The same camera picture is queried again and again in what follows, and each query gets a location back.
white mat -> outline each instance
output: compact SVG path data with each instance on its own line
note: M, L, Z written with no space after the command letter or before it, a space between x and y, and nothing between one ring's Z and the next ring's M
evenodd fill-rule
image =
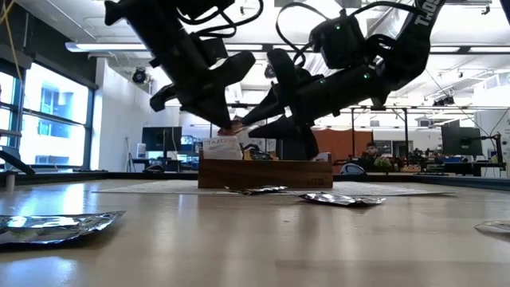
M176 194L176 195L235 195L224 189L198 189L196 180L167 180L153 183L136 184L129 187L117 187L96 192L108 193L147 193L147 194ZM312 192L331 192L338 195L349 196L395 196L395 195L441 195L451 194L448 191L424 191L404 187L392 187L387 185L338 182L330 189L289 189L294 194Z

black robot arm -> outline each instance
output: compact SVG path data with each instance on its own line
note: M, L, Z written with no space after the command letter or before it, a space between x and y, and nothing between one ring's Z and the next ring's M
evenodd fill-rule
M330 113L338 116L340 109L366 99L382 107L390 92L401 89L425 71L430 34L444 3L445 0L418 1L421 9L410 9L396 39L379 34L365 39L354 15L347 16L344 10L339 18L320 24L311 32L314 52L322 53L330 69L341 69L329 77L312 77L301 67L295 67L285 51L270 51L268 60L278 84L243 119L243 124L280 115L286 107L292 116L282 116L249 135L300 140L307 157L316 156L319 151L310 129L315 120ZM382 58L377 63L376 56Z
M303 65L294 65L282 49L270 51L267 57L278 83L273 84L267 97L242 123L249 125L284 114L287 107L290 108L292 116L282 116L279 120L252 131L250 136L298 139L304 144L309 159L316 156L318 148L310 128L315 120L330 113L338 116L342 108L369 98L374 105L383 106L390 92L399 90L423 73L430 52L430 33L445 1L417 0L416 7L378 1L350 15L341 10L338 18L319 24L310 33L310 42L305 47L312 47L313 52L321 53L328 68L339 70L329 77L312 76L302 68ZM178 98L182 110L219 127L231 127L225 87L241 81L255 63L255 58L250 52L228 57L221 37L232 37L237 26L254 20L263 9L263 2L259 0L261 8L257 14L249 20L233 23L223 13L233 2L234 0L105 2L106 25L112 25L121 18L126 19L154 56L151 65L161 66L173 82L151 99L151 107L155 111L164 109L166 101ZM307 5L294 2L281 11L289 6ZM355 15L374 6L393 6L410 12L396 39L380 34L364 38ZM218 10L198 19L213 7ZM180 22L199 24L218 15L221 15L228 25L205 29L201 33L188 34ZM228 28L233 28L233 33L212 33ZM200 38L202 36L212 38L204 41ZM296 58L302 56L305 59L303 50L297 52ZM218 58L226 58L226 61L216 69L211 69Z
M182 110L217 126L231 127L225 87L241 81L255 63L255 58L248 51L228 57L221 38L204 41L199 37L201 35L188 34L179 19L189 23L201 23L212 18L196 20L207 10L216 7L218 12L211 16L217 16L233 2L234 0L105 2L105 24L110 26L124 18L154 56L152 67L160 66L172 80L171 85L162 88L152 97L151 107L155 111L163 110L168 100L178 98ZM229 18L224 18L233 25ZM219 35L211 31L204 33L204 36ZM219 58L226 58L226 61L216 69L210 69Z

wooden tray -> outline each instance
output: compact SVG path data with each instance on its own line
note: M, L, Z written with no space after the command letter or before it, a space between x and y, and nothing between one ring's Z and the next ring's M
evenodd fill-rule
M198 188L259 187L333 188L328 162L200 159Z

computer monitor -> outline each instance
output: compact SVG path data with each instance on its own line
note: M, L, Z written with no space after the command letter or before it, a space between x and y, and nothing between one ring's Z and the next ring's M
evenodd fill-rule
M143 128L142 143L146 151L180 151L182 127Z
M441 127L445 155L483 155L479 128Z

silver foil wrapper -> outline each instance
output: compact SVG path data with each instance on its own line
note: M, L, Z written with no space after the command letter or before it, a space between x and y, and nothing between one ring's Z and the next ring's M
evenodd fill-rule
M302 199L311 202L337 205L337 206L374 206L383 203L383 198L351 197L345 195L332 195L327 193L299 195Z
M124 212L50 216L0 215L0 244L54 244L72 240L103 230Z
M287 187L277 187L277 186L262 186L262 187L254 187L254 188L231 188L225 187L227 190L242 194L242 195L266 195L272 193L281 193L284 192Z
M475 226L475 229L479 231L495 231L499 233L510 233L510 221L508 220L495 220L482 222Z

